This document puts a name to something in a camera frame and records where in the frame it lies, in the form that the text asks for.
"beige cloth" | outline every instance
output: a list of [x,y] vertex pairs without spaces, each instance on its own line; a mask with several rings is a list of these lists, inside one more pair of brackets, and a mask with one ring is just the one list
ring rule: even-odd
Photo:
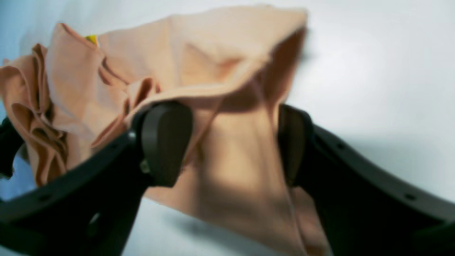
[[0,69],[36,183],[88,159],[144,104],[178,100],[194,115],[182,174],[145,196],[277,251],[322,255],[311,199],[286,186],[276,141],[306,20],[304,10],[229,7],[108,32],[98,45],[57,24],[49,48]]

